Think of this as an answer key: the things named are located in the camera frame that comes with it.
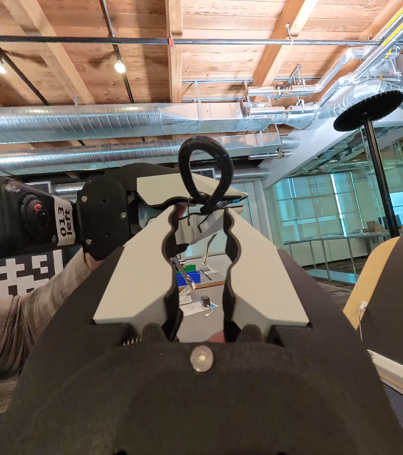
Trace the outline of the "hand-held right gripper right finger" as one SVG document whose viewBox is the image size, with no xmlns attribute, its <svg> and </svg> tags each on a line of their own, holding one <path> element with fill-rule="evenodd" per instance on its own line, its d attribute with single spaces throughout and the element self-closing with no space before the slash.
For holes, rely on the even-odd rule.
<svg viewBox="0 0 403 455">
<path fill-rule="evenodd" d="M 274 326 L 307 327 L 310 320 L 276 246 L 233 209 L 226 209 L 223 229 L 226 273 L 222 308 L 226 342 L 244 327 L 258 327 L 267 338 Z"/>
</svg>

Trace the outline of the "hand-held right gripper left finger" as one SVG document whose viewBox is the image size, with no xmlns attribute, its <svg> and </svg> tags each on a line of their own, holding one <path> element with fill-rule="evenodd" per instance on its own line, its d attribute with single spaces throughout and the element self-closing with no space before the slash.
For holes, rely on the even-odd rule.
<svg viewBox="0 0 403 455">
<path fill-rule="evenodd" d="M 149 323 L 176 339 L 183 315 L 176 270 L 177 207 L 165 209 L 124 245 L 93 316 L 96 324 L 128 323 L 141 336 Z"/>
</svg>

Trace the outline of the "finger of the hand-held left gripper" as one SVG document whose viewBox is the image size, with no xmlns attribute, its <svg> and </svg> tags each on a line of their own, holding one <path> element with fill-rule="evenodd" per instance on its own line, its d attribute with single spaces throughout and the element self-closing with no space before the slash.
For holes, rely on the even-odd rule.
<svg viewBox="0 0 403 455">
<path fill-rule="evenodd" d="M 185 214 L 185 241 L 200 241 L 223 229 L 224 209 L 206 215 L 200 212 Z"/>
<path fill-rule="evenodd" d="M 193 182 L 198 192 L 209 199 L 220 181 L 202 176 L 199 174 L 192 174 Z M 140 202 L 138 203 L 138 214 L 160 214 L 169 206 L 175 204 L 189 206 L 200 205 L 197 202 L 192 202 L 181 174 L 165 174 L 150 177 L 140 177 L 137 179 L 137 193 Z M 239 190 L 228 186 L 222 201 L 238 200 L 244 194 Z"/>
</svg>

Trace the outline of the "person's left forearm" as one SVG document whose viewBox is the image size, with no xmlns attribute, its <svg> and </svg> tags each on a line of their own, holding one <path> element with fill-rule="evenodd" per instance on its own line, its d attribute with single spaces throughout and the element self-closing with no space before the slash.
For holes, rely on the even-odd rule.
<svg viewBox="0 0 403 455">
<path fill-rule="evenodd" d="M 79 250 L 66 267 L 35 290 L 0 298 L 0 379 L 15 376 L 66 299 L 102 264 Z"/>
</svg>

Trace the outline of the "thin ceiling pipe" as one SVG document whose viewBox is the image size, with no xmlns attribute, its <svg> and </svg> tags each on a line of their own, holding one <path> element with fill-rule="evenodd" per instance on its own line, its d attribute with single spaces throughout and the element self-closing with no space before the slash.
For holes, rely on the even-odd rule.
<svg viewBox="0 0 403 455">
<path fill-rule="evenodd" d="M 62 36 L 0 36 L 0 43 L 33 44 L 111 44 L 111 45 L 298 45 L 298 46 L 378 46 L 383 41 L 305 40 L 305 39 L 203 39 L 203 38 L 127 38 L 127 37 L 62 37 Z"/>
</svg>

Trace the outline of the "black floor lamp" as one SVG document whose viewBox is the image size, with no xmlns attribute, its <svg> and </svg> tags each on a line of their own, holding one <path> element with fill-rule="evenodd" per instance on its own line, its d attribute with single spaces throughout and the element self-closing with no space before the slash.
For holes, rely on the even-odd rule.
<svg viewBox="0 0 403 455">
<path fill-rule="evenodd" d="M 334 130 L 337 132 L 349 132 L 359 129 L 360 127 L 364 128 L 391 237 L 399 237 L 400 233 L 395 219 L 373 122 L 391 114 L 402 104 L 402 102 L 403 93 L 400 90 L 382 92 L 349 107 L 346 111 L 341 113 L 333 123 Z"/>
</svg>

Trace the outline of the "silver ceiling duct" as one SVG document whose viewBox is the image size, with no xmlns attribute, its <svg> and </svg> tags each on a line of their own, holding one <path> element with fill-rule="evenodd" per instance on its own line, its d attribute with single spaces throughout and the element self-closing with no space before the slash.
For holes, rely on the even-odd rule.
<svg viewBox="0 0 403 455">
<path fill-rule="evenodd" d="M 309 110 L 243 102 L 0 107 L 0 144 L 256 131 L 295 126 Z"/>
<path fill-rule="evenodd" d="M 300 144 L 298 137 L 278 133 L 216 137 L 231 157 L 273 154 Z M 184 142 L 162 140 L 101 146 L 0 151 L 0 176 L 64 173 L 115 168 L 130 163 L 176 163 Z"/>
</svg>

